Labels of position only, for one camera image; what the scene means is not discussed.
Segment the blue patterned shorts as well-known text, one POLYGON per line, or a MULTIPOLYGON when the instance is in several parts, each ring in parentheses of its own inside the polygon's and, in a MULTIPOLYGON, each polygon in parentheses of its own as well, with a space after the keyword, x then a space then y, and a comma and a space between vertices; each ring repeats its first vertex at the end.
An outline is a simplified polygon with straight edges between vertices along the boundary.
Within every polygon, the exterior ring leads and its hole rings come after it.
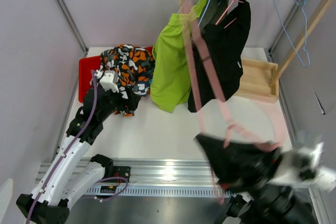
POLYGON ((141 76, 138 78, 133 86, 133 92, 137 95, 145 97, 150 93, 150 85, 152 82, 152 77, 141 76))

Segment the orange camouflage shorts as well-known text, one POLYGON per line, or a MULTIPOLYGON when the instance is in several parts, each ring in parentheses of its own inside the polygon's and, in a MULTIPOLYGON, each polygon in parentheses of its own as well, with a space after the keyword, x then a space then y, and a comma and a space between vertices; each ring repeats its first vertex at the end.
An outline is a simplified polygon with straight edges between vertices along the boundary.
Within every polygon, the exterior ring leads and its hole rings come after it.
POLYGON ((121 44, 102 52, 100 61, 100 71, 114 70, 117 73, 119 92, 125 89, 133 91, 141 76, 153 78, 155 60, 152 53, 143 47, 121 44))

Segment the black shorts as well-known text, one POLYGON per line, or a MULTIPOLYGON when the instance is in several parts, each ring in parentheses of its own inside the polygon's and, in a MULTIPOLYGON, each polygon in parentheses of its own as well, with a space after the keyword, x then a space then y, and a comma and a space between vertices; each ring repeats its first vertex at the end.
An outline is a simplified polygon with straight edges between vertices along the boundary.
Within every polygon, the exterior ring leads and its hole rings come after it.
MULTIPOLYGON (((219 24, 207 24, 202 32, 226 101, 240 86, 243 75, 241 54, 249 36, 250 23, 250 4, 246 0, 239 0, 238 5, 219 24)), ((192 87, 198 85, 196 94, 201 106, 204 106, 215 99, 215 94, 195 45, 192 51, 195 64, 192 68, 192 87)))

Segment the pink hanger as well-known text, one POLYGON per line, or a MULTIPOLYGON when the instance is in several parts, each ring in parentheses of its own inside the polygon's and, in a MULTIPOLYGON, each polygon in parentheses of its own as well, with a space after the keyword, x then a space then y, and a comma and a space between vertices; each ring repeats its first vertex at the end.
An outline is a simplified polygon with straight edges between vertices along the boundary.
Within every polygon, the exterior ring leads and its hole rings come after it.
POLYGON ((218 19, 217 22, 215 23, 215 25, 218 25, 218 24, 221 22, 221 20, 222 20, 222 19, 224 18, 224 16, 228 13, 229 9, 231 8, 231 6, 233 5, 234 2, 239 2, 239 3, 240 3, 240 0, 232 0, 232 1, 228 4, 228 6, 227 6, 227 8, 224 10, 224 12, 221 14, 221 16, 219 17, 219 19, 218 19))
MULTIPOLYGON (((192 8, 193 8, 193 4, 188 3, 186 5, 186 9, 182 10, 181 13, 190 14, 192 12, 192 8)), ((185 29, 183 30, 183 41, 184 41, 184 49, 186 53, 187 65, 188 65, 188 70, 189 70, 189 75, 190 75, 190 80, 191 80, 191 86, 192 86, 192 80, 194 77, 192 73, 192 68, 195 66, 192 48, 193 48, 193 45, 195 45, 203 61, 207 76, 209 78, 211 87, 215 94, 215 98, 217 99, 219 103, 219 107, 223 115, 224 121, 228 124, 228 127, 226 128, 225 136, 223 139, 221 139, 221 140, 224 140, 224 146, 227 147, 231 142, 254 144, 259 149, 265 152, 271 152, 276 148, 280 148, 283 145, 286 138, 284 135, 285 124, 281 119, 279 108, 276 107, 276 105, 271 104, 271 103, 255 101, 255 104, 268 116, 268 118, 270 119, 272 123, 273 129, 274 129, 274 140, 271 142, 266 142, 254 132, 243 127, 241 124, 235 121, 234 118, 232 117, 230 113, 230 109, 225 103, 226 100, 224 98, 224 94, 221 89, 221 85, 219 83, 211 57, 209 56, 208 47, 198 27, 197 19, 190 19, 187 22, 187 25, 185 26, 185 29)), ((199 127, 201 129, 200 133, 206 134, 202 106, 201 106, 200 98, 198 98, 196 94, 198 92, 197 84, 194 87, 192 87, 192 92, 193 92, 195 107, 196 107, 196 112, 197 112, 197 120, 198 120, 199 127)), ((217 192, 217 189, 220 186, 215 184, 215 182, 218 181, 218 178, 216 177, 212 169, 211 169, 211 176, 212 176, 213 190, 214 192, 217 192)))

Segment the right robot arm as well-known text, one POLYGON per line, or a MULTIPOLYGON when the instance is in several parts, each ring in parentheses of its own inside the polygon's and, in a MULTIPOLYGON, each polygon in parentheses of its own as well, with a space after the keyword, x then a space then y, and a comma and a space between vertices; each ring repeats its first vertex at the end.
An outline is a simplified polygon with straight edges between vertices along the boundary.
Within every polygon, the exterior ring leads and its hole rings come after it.
POLYGON ((224 204, 215 223, 228 217, 240 223, 317 223, 312 206, 297 197, 290 186, 271 179, 283 161, 279 148, 265 152, 254 144, 231 142, 200 133, 195 140, 203 149, 223 190, 235 193, 224 204))

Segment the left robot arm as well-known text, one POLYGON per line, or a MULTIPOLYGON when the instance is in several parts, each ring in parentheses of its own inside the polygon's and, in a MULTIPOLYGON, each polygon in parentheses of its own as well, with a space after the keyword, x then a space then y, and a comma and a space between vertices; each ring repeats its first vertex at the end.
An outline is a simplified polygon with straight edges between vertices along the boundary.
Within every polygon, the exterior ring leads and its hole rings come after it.
POLYGON ((140 96, 127 87, 118 92, 89 89, 48 171, 30 194, 21 194, 16 201, 26 223, 65 223, 72 207, 95 183, 128 184, 129 176, 116 172, 113 160, 101 154, 93 156, 74 179, 71 176, 103 130, 103 122, 117 110, 135 110, 139 101, 140 96))

